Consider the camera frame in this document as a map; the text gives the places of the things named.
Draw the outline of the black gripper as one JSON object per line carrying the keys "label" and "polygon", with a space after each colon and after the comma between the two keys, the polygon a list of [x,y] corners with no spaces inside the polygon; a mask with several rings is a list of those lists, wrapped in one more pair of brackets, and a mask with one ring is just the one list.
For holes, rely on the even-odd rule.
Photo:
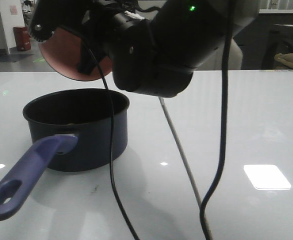
{"label": "black gripper", "polygon": [[[88,20],[83,23],[86,12]],[[116,0],[39,0],[28,32],[38,42],[49,40],[58,28],[76,36],[84,33],[81,73],[92,75],[108,57],[117,88],[159,95],[156,44],[150,22],[126,10]]]}

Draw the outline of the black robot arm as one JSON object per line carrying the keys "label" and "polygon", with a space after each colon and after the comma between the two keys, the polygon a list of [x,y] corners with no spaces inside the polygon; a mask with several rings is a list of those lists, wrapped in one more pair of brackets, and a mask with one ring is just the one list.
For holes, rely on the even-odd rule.
{"label": "black robot arm", "polygon": [[259,13],[257,0],[40,0],[28,25],[47,63],[76,81],[112,73],[120,90],[171,98]]}

